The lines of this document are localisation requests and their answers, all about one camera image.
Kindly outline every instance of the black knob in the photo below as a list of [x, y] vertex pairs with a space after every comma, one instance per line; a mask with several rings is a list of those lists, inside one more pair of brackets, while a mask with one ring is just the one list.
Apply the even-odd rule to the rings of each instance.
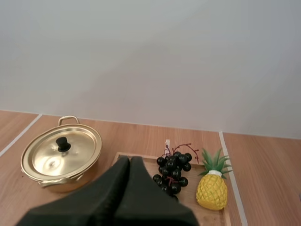
[[71, 145], [67, 142], [66, 137], [60, 137], [56, 140], [56, 143], [58, 145], [58, 151], [59, 152], [66, 152], [70, 149]]

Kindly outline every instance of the grapes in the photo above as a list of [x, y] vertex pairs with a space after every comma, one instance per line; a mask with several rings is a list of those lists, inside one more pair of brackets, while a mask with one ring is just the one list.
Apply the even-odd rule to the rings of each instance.
[[175, 156], [175, 157], [179, 157], [180, 155], [181, 155], [181, 152], [175, 152], [175, 153], [174, 153], [174, 156]]
[[186, 164], [186, 163], [188, 163], [187, 156], [184, 155], [184, 154], [181, 154], [181, 155], [179, 156], [179, 161], [180, 161], [181, 164]]
[[163, 192], [170, 194], [170, 188], [168, 185], [162, 184], [160, 187]]
[[177, 163], [179, 159], [176, 156], [171, 156], [168, 161], [174, 161], [175, 163]]
[[165, 160], [163, 157], [157, 158], [157, 164], [158, 164], [159, 166], [164, 166], [165, 163], [166, 163], [166, 160]]
[[171, 191], [174, 194], [178, 194], [181, 191], [181, 186], [179, 185], [179, 183], [172, 183], [170, 185]]
[[186, 157], [187, 157], [188, 161], [191, 161], [191, 160], [192, 160], [192, 156], [191, 156], [191, 154], [189, 154], [189, 153], [186, 153], [185, 155], [186, 155]]
[[169, 175], [170, 175], [170, 170], [167, 169], [167, 168], [164, 168], [164, 169], [162, 170], [162, 175], [163, 175], [163, 176], [169, 176]]
[[177, 165], [177, 169], [178, 169], [179, 171], [181, 171], [181, 170], [182, 170], [182, 166], [181, 166], [181, 165]]
[[177, 202], [179, 200], [174, 194], [178, 194], [181, 191], [181, 187], [188, 185], [188, 179], [181, 177], [181, 170], [191, 170], [191, 165], [188, 163], [191, 160], [191, 154], [181, 154], [181, 152], [175, 152], [172, 156], [167, 155], [165, 158], [157, 158], [158, 170], [162, 176], [156, 174], [152, 179], [163, 192], [170, 195]]
[[179, 179], [179, 184], [182, 186], [182, 187], [186, 187], [187, 184], [188, 184], [188, 179], [185, 178], [185, 177], [182, 177]]
[[174, 161], [168, 161], [166, 163], [166, 167], [169, 169], [169, 170], [174, 170], [176, 168], [176, 163]]
[[172, 171], [171, 176], [173, 179], [178, 180], [181, 177], [181, 171], [178, 169], [175, 169], [174, 171]]
[[183, 170], [186, 172], [191, 170], [191, 165], [189, 162], [184, 164], [182, 167], [183, 167]]
[[161, 186], [161, 185], [163, 184], [163, 180], [162, 180], [162, 179], [158, 179], [158, 180], [156, 181], [156, 183], [157, 183], [157, 185]]
[[162, 170], [164, 169], [164, 167], [162, 167], [162, 166], [159, 166], [159, 173], [161, 173], [162, 174]]
[[162, 177], [159, 175], [159, 174], [156, 174], [156, 175], [154, 175], [153, 177], [152, 177], [152, 179], [154, 180], [154, 181], [157, 181], [158, 179], [161, 179]]

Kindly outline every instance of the fake pineapple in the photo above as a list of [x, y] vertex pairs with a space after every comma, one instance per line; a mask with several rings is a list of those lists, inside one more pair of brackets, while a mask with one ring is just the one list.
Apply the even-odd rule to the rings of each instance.
[[222, 149], [215, 154], [213, 159], [205, 149], [203, 150], [203, 163], [206, 170], [199, 174], [203, 177], [198, 184], [197, 201], [207, 209], [221, 210], [227, 204], [227, 186], [223, 179], [226, 179], [225, 173], [231, 172], [231, 170], [224, 169], [230, 167], [225, 164], [229, 158], [228, 156], [220, 158]]

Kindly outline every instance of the grape stem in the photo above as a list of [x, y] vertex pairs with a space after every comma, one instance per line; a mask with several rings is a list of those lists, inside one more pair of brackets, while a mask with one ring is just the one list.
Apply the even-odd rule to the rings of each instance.
[[172, 177], [166, 177], [166, 180], [169, 179], [168, 182], [168, 186], [170, 186], [172, 183], [178, 183], [178, 181], [176, 181], [175, 179], [173, 179]]
[[198, 152], [198, 149], [194, 150], [192, 147], [190, 147], [190, 145], [191, 145], [191, 143], [179, 145], [179, 146], [177, 146], [176, 148], [172, 148], [173, 153], [171, 153], [171, 151], [170, 151], [170, 149], [169, 149], [169, 146], [166, 145], [165, 147], [166, 147], [166, 149], [167, 149], [168, 152], [169, 152], [169, 154], [166, 154], [166, 155], [167, 155], [167, 156], [172, 156], [172, 155], [174, 154], [174, 152], [175, 152], [178, 148], [180, 148], [181, 146], [186, 146], [186, 147], [190, 148], [190, 149], [194, 152], [194, 154], [196, 154], [195, 159], [198, 161], [198, 160], [199, 160], [198, 153], [197, 153], [197, 152]]

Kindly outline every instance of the black grape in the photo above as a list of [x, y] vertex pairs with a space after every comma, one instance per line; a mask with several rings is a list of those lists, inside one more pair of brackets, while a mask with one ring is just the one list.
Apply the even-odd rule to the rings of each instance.
[[158, 179], [158, 180], [156, 181], [156, 183], [157, 183], [157, 185], [161, 186], [161, 185], [163, 184], [163, 180], [162, 180], [162, 179]]
[[169, 169], [169, 170], [174, 170], [176, 168], [176, 163], [174, 161], [168, 161], [166, 163], [166, 167]]
[[191, 165], [189, 162], [184, 164], [182, 167], [183, 167], [183, 170], [186, 172], [191, 170]]
[[178, 194], [181, 191], [181, 186], [179, 185], [179, 183], [172, 183], [170, 185], [170, 189], [172, 193]]
[[162, 184], [160, 187], [161, 187], [163, 192], [166, 192], [167, 194], [170, 194], [170, 188], [169, 188], [168, 185]]
[[162, 169], [162, 175], [164, 175], [164, 176], [169, 176], [169, 175], [170, 175], [170, 170], [167, 169], [167, 168], [163, 168], [163, 169]]
[[181, 166], [181, 165], [177, 165], [177, 169], [178, 169], [179, 171], [181, 171], [181, 170], [182, 170], [182, 166]]
[[163, 157], [157, 158], [157, 164], [158, 164], [159, 166], [164, 166], [165, 163], [166, 163], [166, 160], [165, 160]]
[[153, 177], [152, 177], [152, 179], [154, 180], [154, 181], [157, 181], [158, 179], [161, 179], [162, 177], [159, 175], [159, 174], [156, 174], [156, 175], [154, 175]]
[[164, 183], [164, 184], [168, 184], [168, 181], [169, 181], [169, 180], [168, 180], [167, 176], [164, 176], [164, 175], [163, 175], [163, 176], [162, 176], [162, 180], [163, 180], [163, 183]]
[[185, 155], [186, 155], [186, 157], [187, 157], [188, 161], [191, 161], [191, 160], [192, 160], [192, 156], [191, 156], [191, 154], [190, 154], [190, 153], [186, 153]]
[[184, 155], [184, 154], [181, 154], [179, 156], [179, 161], [180, 161], [181, 164], [186, 164], [188, 162], [187, 156]]
[[174, 171], [171, 172], [171, 176], [173, 179], [180, 179], [181, 177], [181, 171], [179, 171], [178, 169], [175, 169]]
[[188, 179], [185, 178], [185, 177], [182, 177], [179, 179], [179, 184], [182, 186], [182, 187], [186, 187], [187, 184], [188, 184]]
[[162, 170], [164, 169], [164, 167], [162, 167], [162, 166], [159, 166], [159, 168], [158, 168], [158, 170], [159, 170], [159, 173], [161, 173], [162, 174]]
[[170, 158], [169, 158], [169, 161], [174, 161], [174, 162], [178, 162], [179, 161], [179, 159], [178, 159], [178, 157], [176, 157], [176, 156], [171, 156]]
[[179, 157], [180, 155], [181, 155], [181, 152], [175, 152], [175, 153], [174, 153], [174, 156], [175, 156], [175, 157]]

